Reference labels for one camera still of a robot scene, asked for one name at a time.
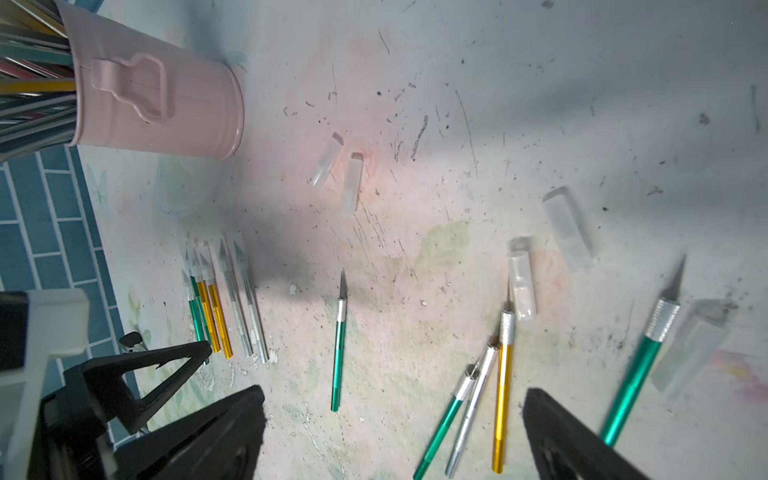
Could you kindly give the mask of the dark green carving knife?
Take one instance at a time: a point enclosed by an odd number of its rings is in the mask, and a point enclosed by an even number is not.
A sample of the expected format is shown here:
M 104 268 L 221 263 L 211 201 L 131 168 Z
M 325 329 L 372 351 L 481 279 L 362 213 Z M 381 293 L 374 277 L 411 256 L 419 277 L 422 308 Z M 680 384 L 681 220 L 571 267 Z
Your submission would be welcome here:
M 425 476 L 462 404 L 468 397 L 470 390 L 474 387 L 477 378 L 476 365 L 468 364 L 412 476 L 414 480 L 422 480 Z

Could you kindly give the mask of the yellow carving knife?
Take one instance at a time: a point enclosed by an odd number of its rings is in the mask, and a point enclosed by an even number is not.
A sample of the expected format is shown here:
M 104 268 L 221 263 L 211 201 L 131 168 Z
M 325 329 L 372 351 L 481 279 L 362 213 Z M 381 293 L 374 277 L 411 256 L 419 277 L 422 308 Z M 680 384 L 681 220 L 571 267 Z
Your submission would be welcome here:
M 506 300 L 503 304 L 498 328 L 498 380 L 495 402 L 495 421 L 491 469 L 496 474 L 503 472 L 506 452 L 509 399 L 512 390 L 512 365 L 515 338 L 515 305 L 510 284 L 507 284 Z

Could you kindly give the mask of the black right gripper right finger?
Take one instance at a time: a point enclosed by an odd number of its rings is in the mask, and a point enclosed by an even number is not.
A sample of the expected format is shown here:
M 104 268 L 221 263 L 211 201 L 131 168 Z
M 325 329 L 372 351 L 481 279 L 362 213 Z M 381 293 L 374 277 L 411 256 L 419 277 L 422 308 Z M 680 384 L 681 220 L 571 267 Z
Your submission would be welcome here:
M 527 390 L 523 421 L 541 479 L 647 479 L 543 389 Z

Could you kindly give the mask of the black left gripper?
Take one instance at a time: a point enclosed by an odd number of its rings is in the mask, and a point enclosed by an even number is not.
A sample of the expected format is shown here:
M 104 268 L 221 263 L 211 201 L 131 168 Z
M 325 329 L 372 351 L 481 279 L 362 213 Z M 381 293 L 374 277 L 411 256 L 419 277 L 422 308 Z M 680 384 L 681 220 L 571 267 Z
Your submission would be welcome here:
M 47 365 L 85 350 L 89 308 L 81 289 L 1 293 L 3 479 L 27 477 Z M 64 372 L 63 425 L 75 435 L 98 435 L 116 421 L 136 434 L 211 354 L 208 342 L 193 341 L 81 362 Z

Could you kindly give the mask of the silver carving knife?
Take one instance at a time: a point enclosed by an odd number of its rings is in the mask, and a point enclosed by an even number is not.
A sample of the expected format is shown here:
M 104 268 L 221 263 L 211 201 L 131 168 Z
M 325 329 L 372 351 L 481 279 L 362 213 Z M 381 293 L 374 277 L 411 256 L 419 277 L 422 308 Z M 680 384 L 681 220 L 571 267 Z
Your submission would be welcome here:
M 462 417 L 462 421 L 461 421 L 461 424 L 457 432 L 456 439 L 454 441 L 454 445 L 451 451 L 451 455 L 449 457 L 449 460 L 445 469 L 445 475 L 449 479 L 452 479 L 454 477 L 458 467 L 459 460 L 462 456 L 462 453 L 465 450 L 465 446 L 469 438 L 470 430 L 477 414 L 480 399 L 485 389 L 487 380 L 490 375 L 491 368 L 494 365 L 498 351 L 499 351 L 498 337 L 497 336 L 490 337 L 487 342 L 485 350 L 480 355 L 480 357 L 478 358 L 475 364 L 475 367 L 473 370 L 474 385 L 470 391 L 468 401 L 466 402 L 465 412 Z

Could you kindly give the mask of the clear protective cap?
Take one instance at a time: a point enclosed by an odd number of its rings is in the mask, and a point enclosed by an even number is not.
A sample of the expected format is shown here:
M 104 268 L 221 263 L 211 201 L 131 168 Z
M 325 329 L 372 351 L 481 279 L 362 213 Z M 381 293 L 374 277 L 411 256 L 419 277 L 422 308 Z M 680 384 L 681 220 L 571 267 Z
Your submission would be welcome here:
M 313 175 L 309 179 L 310 185 L 316 188 L 320 188 L 324 185 L 335 161 L 342 152 L 343 146 L 343 138 L 338 133 L 334 132 L 315 165 Z
M 360 184 L 364 167 L 364 156 L 353 152 L 346 162 L 344 185 L 341 194 L 340 209 L 346 215 L 354 215 L 360 192 Z
M 530 237 L 517 237 L 509 245 L 509 282 L 516 315 L 521 321 L 534 321 L 537 318 L 531 246 Z
M 651 375 L 651 383 L 659 393 L 670 399 L 681 394 L 728 336 L 735 309 L 725 299 L 698 300 L 692 305 L 671 347 Z
M 568 188 L 561 186 L 545 194 L 542 197 L 542 206 L 569 269 L 574 272 L 590 269 L 593 256 Z

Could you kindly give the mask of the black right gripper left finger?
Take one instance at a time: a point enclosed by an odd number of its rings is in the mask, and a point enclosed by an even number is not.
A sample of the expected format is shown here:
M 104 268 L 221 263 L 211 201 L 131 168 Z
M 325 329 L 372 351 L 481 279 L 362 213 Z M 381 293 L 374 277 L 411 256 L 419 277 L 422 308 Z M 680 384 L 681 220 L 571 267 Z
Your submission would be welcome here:
M 252 479 L 266 429 L 258 385 L 120 447 L 118 479 Z

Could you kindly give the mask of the green knife row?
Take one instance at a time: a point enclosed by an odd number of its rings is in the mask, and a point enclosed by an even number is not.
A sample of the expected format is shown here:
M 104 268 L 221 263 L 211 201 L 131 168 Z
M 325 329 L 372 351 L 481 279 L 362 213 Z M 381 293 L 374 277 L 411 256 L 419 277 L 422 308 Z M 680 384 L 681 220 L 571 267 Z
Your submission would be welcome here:
M 332 412 L 337 412 L 341 403 L 343 362 L 346 337 L 348 291 L 345 271 L 341 271 L 339 297 L 337 302 L 337 317 L 335 329 L 334 363 L 332 377 L 331 404 Z

